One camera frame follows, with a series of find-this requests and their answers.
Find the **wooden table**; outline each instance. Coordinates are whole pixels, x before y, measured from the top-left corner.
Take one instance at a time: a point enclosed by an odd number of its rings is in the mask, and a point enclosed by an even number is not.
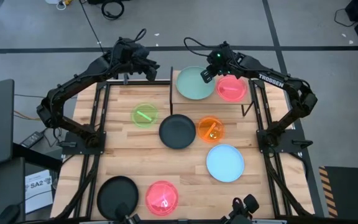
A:
[[[78,95],[73,119],[89,123],[96,85]],[[273,120],[280,119],[287,111],[284,93],[267,84],[267,96]],[[183,114],[197,123],[207,115],[217,116],[225,125],[225,138],[221,144],[236,147],[245,160],[242,176],[232,183],[222,183],[210,176],[206,168],[206,156],[214,144],[196,137],[188,148],[167,148],[158,136],[159,124],[170,115],[170,87],[157,85],[112,86],[110,89],[105,131],[106,149],[101,156],[93,201],[93,220],[104,218],[96,206],[100,186],[109,178],[124,175],[138,186],[140,198],[135,211],[141,219],[219,219],[232,210],[234,197],[244,198],[252,194],[260,208],[255,218],[273,218],[273,208],[267,183],[264,159],[259,152],[255,130],[255,110],[251,108],[243,117],[241,106],[234,104],[186,104],[173,105],[173,113]],[[103,94],[99,99],[97,121],[101,116]],[[131,121],[131,111],[139,103],[152,103],[158,110],[157,122],[149,128],[139,128]],[[313,213],[308,184],[301,161],[288,154],[281,155],[283,171],[288,188],[304,208]],[[58,215],[78,188],[83,156],[75,156],[62,167],[51,217]],[[145,192],[150,184],[167,180],[175,184],[179,193],[177,209],[169,216],[158,217],[145,206]],[[283,200],[276,186],[280,211],[284,214]],[[85,192],[81,215],[85,215],[88,192]]]

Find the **yellow black striped barrier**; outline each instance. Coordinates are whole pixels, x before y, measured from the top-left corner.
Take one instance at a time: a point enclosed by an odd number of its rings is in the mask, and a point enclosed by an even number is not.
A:
[[[325,167],[323,166],[319,167],[319,173],[320,173],[321,183],[323,184],[324,195],[326,197],[329,217],[337,218],[338,212],[336,211],[334,195],[331,190],[328,173]]]

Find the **translucent orange bowl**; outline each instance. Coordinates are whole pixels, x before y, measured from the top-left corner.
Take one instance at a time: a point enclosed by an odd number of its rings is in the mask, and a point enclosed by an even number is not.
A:
[[[198,122],[197,134],[208,143],[219,142],[224,136],[223,123],[214,116],[206,116]]]

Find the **black cable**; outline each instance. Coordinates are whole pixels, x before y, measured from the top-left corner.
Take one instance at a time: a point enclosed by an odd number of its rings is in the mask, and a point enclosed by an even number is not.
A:
[[[121,6],[121,12],[118,15],[113,15],[109,11],[104,10],[104,8],[107,6],[107,4],[110,4],[110,3],[117,3],[118,5]],[[107,0],[102,3],[102,6],[100,9],[102,10],[102,15],[104,16],[104,18],[106,18],[110,21],[114,21],[123,15],[125,7],[124,7],[124,4],[120,0]]]
[[[342,26],[344,26],[344,27],[351,27],[351,26],[353,26],[357,21],[354,21],[354,22],[353,22],[352,24],[350,24],[350,25],[346,25],[346,24],[343,24],[342,22],[338,22],[338,21],[336,20],[336,16],[337,16],[338,12],[341,11],[341,10],[345,10],[345,8],[343,8],[343,9],[338,9],[337,11],[335,11],[334,22],[336,22],[337,24],[342,25]]]
[[[193,39],[193,38],[191,38],[191,37],[185,37],[185,38],[183,39],[183,43],[185,44],[186,49],[187,49],[188,51],[190,51],[191,53],[196,54],[196,55],[199,55],[199,56],[208,57],[208,55],[205,55],[205,54],[201,54],[201,53],[197,53],[197,52],[195,52],[195,51],[192,51],[192,50],[189,48],[189,46],[187,46],[186,40],[192,40],[193,42],[197,43],[198,45],[200,45],[200,46],[202,46],[202,47],[205,47],[205,48],[208,48],[208,49],[217,49],[217,48],[219,48],[218,46],[216,46],[216,47],[208,47],[207,45],[204,45],[204,44],[198,42],[197,40],[195,40],[195,39]]]
[[[306,180],[309,178],[309,168],[306,165],[306,161],[304,158],[298,156],[297,154],[295,154],[294,152],[290,152],[290,155],[293,156],[294,158],[299,159],[300,161],[302,161],[303,166],[305,167],[305,176],[306,176]]]
[[[55,142],[53,143],[53,144],[55,144],[56,142],[57,143],[60,143],[60,140],[59,140],[59,138],[58,137],[60,137],[60,136],[62,136],[62,129],[61,128],[57,128],[58,130],[59,130],[59,134],[58,134],[58,136],[56,136],[56,128],[54,128],[53,129],[53,131],[52,131],[52,133],[53,133],[53,137],[55,138]]]
[[[52,144],[50,143],[49,139],[48,139],[47,136],[45,135],[45,132],[46,132],[47,129],[48,129],[48,128],[45,128],[45,129],[42,131],[42,134],[44,134],[44,138],[45,138],[45,140],[47,140],[49,147],[53,147],[53,146],[56,144],[57,140],[55,140]],[[59,128],[58,137],[61,137],[61,136],[62,136],[62,129]]]
[[[66,163],[67,161],[69,161],[72,157],[74,157],[74,155],[71,155],[71,156],[67,157],[67,159],[65,159],[65,160],[62,162],[62,165],[64,165],[64,163]]]
[[[133,42],[137,42],[141,39],[143,39],[144,35],[146,35],[147,33],[147,29],[143,28],[142,30],[140,30],[140,32],[136,35],[135,39],[132,41],[128,41],[128,43],[133,43]]]
[[[104,50],[103,50],[102,45],[101,45],[101,43],[100,43],[100,41],[99,41],[99,38],[98,38],[98,36],[96,35],[96,32],[95,32],[94,29],[93,29],[93,26],[92,26],[92,24],[91,24],[91,21],[90,21],[90,19],[88,18],[88,15],[86,14],[86,11],[85,11],[85,8],[84,8],[83,3],[81,2],[81,0],[78,0],[78,1],[80,2],[81,7],[82,7],[82,10],[84,11],[86,20],[88,21],[89,25],[91,26],[92,32],[93,32],[94,36],[96,37],[96,40],[98,41],[99,47],[100,47],[100,49],[102,50],[102,53],[104,53]]]
[[[33,195],[33,196],[29,197],[29,198],[24,199],[21,203],[18,203],[17,205],[20,205],[20,204],[24,203],[26,200],[32,199],[32,198],[34,198],[34,197],[36,197],[36,196],[38,196],[38,195],[40,195],[40,194],[45,194],[45,193],[48,193],[48,192],[52,192],[52,191],[54,191],[54,190],[55,190],[55,189],[47,190],[47,191],[44,191],[44,192],[35,194],[35,195]]]

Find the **concrete floor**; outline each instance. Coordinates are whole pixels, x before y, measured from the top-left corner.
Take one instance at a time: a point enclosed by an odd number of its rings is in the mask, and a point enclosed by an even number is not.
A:
[[[183,38],[194,37],[207,45],[226,40],[232,45],[270,46],[269,50],[245,51],[267,67],[280,69],[273,48],[266,4],[270,6],[278,43],[285,46],[358,46],[353,28],[333,21],[336,9],[350,0],[131,0],[124,2],[126,11],[116,21],[107,21],[96,6],[85,4],[89,19],[104,47],[119,36],[135,37],[141,28],[147,35],[141,44],[148,47],[183,46]],[[43,0],[0,0],[0,80],[12,78],[15,92],[44,96],[46,92],[86,69],[100,56],[82,48],[98,47],[78,1],[64,11],[56,10]],[[344,13],[339,20],[349,22]],[[58,48],[76,48],[67,53]],[[7,49],[38,49],[50,53],[10,53]],[[358,167],[358,50],[284,51],[283,61],[293,77],[307,80],[319,101],[312,114],[303,119],[314,175],[318,166]],[[168,78],[170,66],[182,69],[206,65],[205,58],[186,51],[153,51],[150,58],[162,67],[158,78]],[[39,98],[15,97],[15,110],[36,117]],[[65,105],[65,115],[73,114],[75,99]],[[14,120],[14,141],[21,142],[42,123]],[[34,147],[40,152],[50,149],[46,142]],[[30,214],[27,219],[48,217],[48,209]]]

